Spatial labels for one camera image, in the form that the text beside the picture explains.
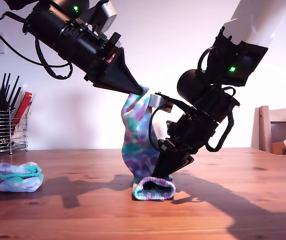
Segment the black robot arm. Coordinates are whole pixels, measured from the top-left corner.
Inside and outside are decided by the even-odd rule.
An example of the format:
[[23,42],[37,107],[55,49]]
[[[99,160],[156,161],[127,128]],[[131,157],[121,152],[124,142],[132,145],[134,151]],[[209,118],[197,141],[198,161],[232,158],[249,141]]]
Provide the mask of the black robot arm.
[[[19,10],[37,1],[5,2],[10,9]],[[116,15],[109,0],[101,0],[92,8],[89,8],[88,0],[39,0],[26,19],[11,12],[5,14],[23,22],[23,32],[35,36],[35,48],[41,62],[39,65],[53,78],[69,78],[74,64],[86,73],[84,79],[91,81],[95,87],[141,95],[140,85],[125,64],[124,49],[119,42],[121,35],[115,32],[108,39],[104,34]],[[68,76],[54,73],[43,57],[39,41],[68,62]]]

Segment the utensil holder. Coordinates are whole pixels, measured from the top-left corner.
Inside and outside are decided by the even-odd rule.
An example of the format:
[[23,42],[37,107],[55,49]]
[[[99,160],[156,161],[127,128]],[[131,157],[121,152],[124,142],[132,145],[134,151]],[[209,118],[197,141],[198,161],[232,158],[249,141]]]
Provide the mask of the utensil holder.
[[[12,111],[0,111],[0,153],[25,149],[27,151],[27,115],[16,118],[11,117]],[[19,122],[12,125],[14,119]]]

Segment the sock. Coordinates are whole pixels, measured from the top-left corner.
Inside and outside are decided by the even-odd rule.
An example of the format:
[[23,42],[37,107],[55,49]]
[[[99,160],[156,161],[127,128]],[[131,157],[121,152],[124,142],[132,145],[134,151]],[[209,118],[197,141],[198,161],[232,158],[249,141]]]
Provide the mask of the sock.
[[[148,125],[152,108],[148,106],[150,93],[147,88],[143,90],[141,96],[130,94],[122,109],[125,125],[122,156],[134,175],[134,197],[138,200],[166,200],[174,196],[176,189],[170,175],[164,179],[151,177],[159,152],[149,142]],[[154,129],[152,140],[157,142]]]
[[19,166],[0,163],[0,191],[2,192],[34,192],[42,184],[42,169],[32,162]]

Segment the cable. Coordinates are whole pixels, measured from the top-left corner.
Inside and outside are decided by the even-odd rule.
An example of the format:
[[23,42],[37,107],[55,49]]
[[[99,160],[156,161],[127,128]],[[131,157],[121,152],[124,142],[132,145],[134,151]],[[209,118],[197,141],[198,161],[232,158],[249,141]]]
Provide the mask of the cable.
[[207,48],[204,52],[203,52],[203,54],[201,55],[201,57],[199,58],[199,60],[198,60],[198,65],[197,65],[197,71],[202,71],[202,62],[203,62],[203,60],[204,60],[204,57],[211,51],[211,50],[213,50],[213,49],[215,49],[216,48],[216,46],[211,46],[211,47],[209,47],[209,48]]
[[233,104],[230,104],[228,106],[228,109],[227,109],[228,125],[227,125],[227,128],[224,131],[221,139],[219,139],[217,146],[215,148],[212,148],[209,145],[209,143],[205,144],[205,147],[206,147],[206,149],[208,151],[210,151],[210,152],[218,152],[222,148],[223,143],[226,140],[227,135],[230,133],[230,131],[232,130],[232,128],[234,126],[233,107],[234,107]]
[[[1,36],[1,34],[0,34],[0,39],[2,40],[2,42],[9,48],[9,49],[11,49],[15,54],[17,54],[18,56],[20,56],[22,59],[24,59],[24,60],[26,60],[26,61],[28,61],[28,62],[30,62],[30,63],[33,63],[33,64],[35,64],[35,65],[38,65],[38,66],[43,66],[43,64],[41,64],[41,63],[39,63],[39,62],[36,62],[36,61],[33,61],[33,60],[31,60],[31,59],[29,59],[29,58],[27,58],[27,57],[25,57],[25,56],[23,56],[22,54],[20,54],[17,50],[15,50],[2,36]],[[68,66],[69,65],[69,63],[66,63],[66,64],[63,64],[63,65],[50,65],[50,67],[52,68],[62,68],[62,67],[66,67],[66,66]]]
[[155,111],[152,113],[151,115],[151,119],[149,120],[149,125],[148,125],[148,139],[149,139],[149,142],[151,143],[152,147],[159,151],[159,148],[155,145],[155,143],[153,142],[152,140],[152,122],[153,122],[153,117],[154,115],[156,114],[156,112],[160,109],[165,109],[165,108],[171,108],[172,106],[170,106],[169,104],[164,104],[164,105],[161,105],[159,106],[158,108],[155,109]]

